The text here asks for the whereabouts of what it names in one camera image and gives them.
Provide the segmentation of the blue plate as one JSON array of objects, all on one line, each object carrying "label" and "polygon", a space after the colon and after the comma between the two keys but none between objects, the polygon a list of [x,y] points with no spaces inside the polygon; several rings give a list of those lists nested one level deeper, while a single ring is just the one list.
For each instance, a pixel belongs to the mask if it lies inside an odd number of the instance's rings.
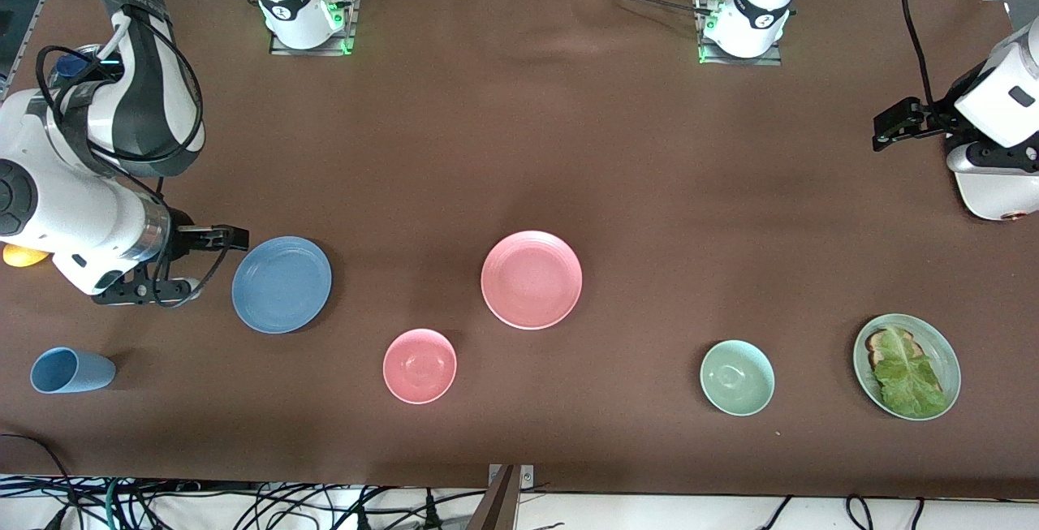
[{"label": "blue plate", "polygon": [[239,319],[263,334],[289,334],[320,314],[334,289],[325,251],[298,235],[257,245],[231,282],[231,304]]}]

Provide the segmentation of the pink plate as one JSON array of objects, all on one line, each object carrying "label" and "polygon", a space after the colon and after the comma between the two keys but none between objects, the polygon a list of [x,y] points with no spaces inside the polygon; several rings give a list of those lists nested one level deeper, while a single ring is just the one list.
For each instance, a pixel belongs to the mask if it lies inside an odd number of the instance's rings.
[{"label": "pink plate", "polygon": [[581,297],[579,257],[545,231],[520,231],[501,238],[480,272],[483,300],[504,324],[544,330],[567,318]]}]

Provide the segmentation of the white toaster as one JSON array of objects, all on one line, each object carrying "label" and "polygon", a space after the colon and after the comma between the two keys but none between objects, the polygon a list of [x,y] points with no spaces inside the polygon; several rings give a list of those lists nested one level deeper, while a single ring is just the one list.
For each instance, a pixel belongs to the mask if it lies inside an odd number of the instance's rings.
[{"label": "white toaster", "polygon": [[1010,222],[1039,213],[1039,174],[954,174],[960,198],[973,216]]}]

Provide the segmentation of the yellow lemon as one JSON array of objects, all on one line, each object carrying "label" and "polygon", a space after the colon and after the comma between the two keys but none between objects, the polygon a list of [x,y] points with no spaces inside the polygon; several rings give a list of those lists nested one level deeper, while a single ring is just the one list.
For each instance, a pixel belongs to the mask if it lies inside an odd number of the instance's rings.
[{"label": "yellow lemon", "polygon": [[11,243],[5,243],[2,249],[2,260],[7,266],[14,268],[27,268],[39,264],[48,259],[48,251],[41,251],[32,248],[22,248]]}]

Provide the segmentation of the blue cup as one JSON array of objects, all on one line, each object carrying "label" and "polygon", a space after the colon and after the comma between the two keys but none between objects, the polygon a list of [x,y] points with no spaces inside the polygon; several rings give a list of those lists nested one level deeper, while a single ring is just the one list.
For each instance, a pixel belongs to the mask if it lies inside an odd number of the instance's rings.
[{"label": "blue cup", "polygon": [[118,369],[90,351],[56,347],[42,352],[30,370],[30,383],[42,394],[94,392],[111,385]]}]

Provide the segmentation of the small pink bowl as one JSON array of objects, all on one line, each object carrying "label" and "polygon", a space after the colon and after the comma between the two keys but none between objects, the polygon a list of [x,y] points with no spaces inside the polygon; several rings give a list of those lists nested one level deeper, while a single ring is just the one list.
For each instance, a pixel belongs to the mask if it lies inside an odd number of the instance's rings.
[{"label": "small pink bowl", "polygon": [[382,375],[387,389],[411,405],[434,402],[450,389],[457,373],[457,354],[446,335],[415,328],[387,347]]}]

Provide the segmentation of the brown bread slice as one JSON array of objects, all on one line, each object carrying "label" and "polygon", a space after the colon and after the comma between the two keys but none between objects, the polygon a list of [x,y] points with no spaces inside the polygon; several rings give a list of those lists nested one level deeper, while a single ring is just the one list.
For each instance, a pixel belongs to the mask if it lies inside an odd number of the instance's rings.
[{"label": "brown bread slice", "polygon": [[910,360],[925,356],[914,334],[899,327],[886,327],[867,337],[864,343],[869,367],[878,368],[884,360],[908,364]]}]

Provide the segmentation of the green plate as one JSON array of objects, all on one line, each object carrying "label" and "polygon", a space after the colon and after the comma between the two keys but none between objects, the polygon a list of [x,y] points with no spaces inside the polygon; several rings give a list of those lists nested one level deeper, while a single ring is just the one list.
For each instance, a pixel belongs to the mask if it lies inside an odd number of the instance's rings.
[{"label": "green plate", "polygon": [[[899,416],[893,410],[883,407],[881,403],[881,395],[879,390],[879,385],[876,379],[873,378],[873,371],[871,366],[869,366],[868,352],[865,348],[867,337],[877,330],[884,327],[899,327],[905,328],[906,330],[913,333],[914,338],[920,343],[921,348],[923,348],[925,354],[931,360],[933,370],[938,375],[938,380],[942,388],[945,390],[947,400],[949,400],[949,407],[939,414],[938,416],[933,416],[933,418],[928,419],[910,419],[905,418],[905,416]],[[947,342],[945,337],[940,334],[936,328],[932,327],[927,321],[921,320],[917,317],[906,314],[886,314],[875,317],[860,328],[860,333],[855,338],[855,342],[852,345],[852,367],[857,381],[860,383],[862,390],[864,390],[869,399],[880,407],[886,414],[897,416],[897,418],[903,420],[915,420],[916,422],[924,422],[924,420],[935,420],[944,416],[948,410],[950,410],[957,402],[962,383],[962,373],[959,366],[959,360],[956,356],[956,352],[951,348],[950,342]]]}]

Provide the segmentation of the brown table cloth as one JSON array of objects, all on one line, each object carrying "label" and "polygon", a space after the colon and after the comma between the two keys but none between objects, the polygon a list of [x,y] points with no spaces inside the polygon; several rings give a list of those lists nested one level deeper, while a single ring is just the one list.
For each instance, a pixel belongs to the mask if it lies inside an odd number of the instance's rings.
[{"label": "brown table cloth", "polygon": [[[1039,217],[986,223],[938,139],[874,153],[920,91],[899,0],[795,0],[779,67],[701,64],[695,23],[631,0],[361,0],[341,58],[274,57],[246,0],[167,0],[207,142],[166,183],[201,224],[301,235],[334,293],[293,334],[231,307],[231,255],[178,309],[94,304],[49,264],[0,264],[0,472],[550,492],[1039,499]],[[579,257],[567,318],[520,330],[483,300],[501,238]],[[950,342],[956,404],[903,420],[852,367],[868,320]],[[387,389],[398,335],[446,335],[438,400]],[[705,352],[750,342],[768,407],[735,418]],[[69,347],[94,392],[42,394]]]}]

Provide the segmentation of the green lettuce leaf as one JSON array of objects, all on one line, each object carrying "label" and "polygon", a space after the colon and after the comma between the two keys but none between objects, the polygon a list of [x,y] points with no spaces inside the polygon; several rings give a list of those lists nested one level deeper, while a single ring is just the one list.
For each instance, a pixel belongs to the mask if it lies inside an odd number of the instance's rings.
[{"label": "green lettuce leaf", "polygon": [[872,371],[879,385],[883,407],[899,416],[928,419],[949,407],[945,390],[927,354],[910,360],[908,364],[884,360]]}]

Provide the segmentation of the small green bowl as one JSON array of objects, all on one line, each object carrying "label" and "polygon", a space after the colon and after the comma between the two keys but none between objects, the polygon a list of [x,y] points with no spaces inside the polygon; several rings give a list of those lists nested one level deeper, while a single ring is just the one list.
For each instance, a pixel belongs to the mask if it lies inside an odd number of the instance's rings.
[{"label": "small green bowl", "polygon": [[735,418],[760,414],[776,391],[769,359],[757,346],[742,340],[719,342],[705,352],[699,385],[713,407]]}]

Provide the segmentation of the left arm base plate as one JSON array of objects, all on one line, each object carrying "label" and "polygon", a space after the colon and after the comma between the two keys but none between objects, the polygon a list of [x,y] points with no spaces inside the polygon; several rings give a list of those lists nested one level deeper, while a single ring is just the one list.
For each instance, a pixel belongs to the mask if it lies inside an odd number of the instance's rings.
[{"label": "left arm base plate", "polygon": [[791,12],[745,15],[731,0],[693,0],[699,62],[779,67],[779,39]]}]

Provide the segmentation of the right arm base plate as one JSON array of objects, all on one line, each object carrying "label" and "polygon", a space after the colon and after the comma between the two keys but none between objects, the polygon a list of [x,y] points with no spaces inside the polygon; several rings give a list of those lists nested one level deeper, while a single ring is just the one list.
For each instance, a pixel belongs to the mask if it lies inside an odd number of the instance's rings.
[{"label": "right arm base plate", "polygon": [[315,48],[294,49],[283,43],[271,31],[269,53],[273,56],[298,57],[340,57],[349,56],[356,43],[357,23],[359,23],[361,0],[330,0],[322,3],[322,12],[326,23],[330,24],[330,37],[315,46]]}]

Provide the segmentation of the silver mounting bracket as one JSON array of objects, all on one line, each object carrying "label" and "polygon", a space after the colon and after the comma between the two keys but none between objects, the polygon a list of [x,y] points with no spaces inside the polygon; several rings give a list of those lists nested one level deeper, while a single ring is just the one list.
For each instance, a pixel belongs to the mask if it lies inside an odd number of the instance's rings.
[{"label": "silver mounting bracket", "polygon": [[[489,487],[494,484],[494,479],[497,478],[498,471],[500,471],[501,468],[503,468],[501,463],[490,463]],[[534,489],[535,476],[533,463],[523,463],[523,466],[517,466],[516,468],[517,471],[520,471],[520,491]]]}]

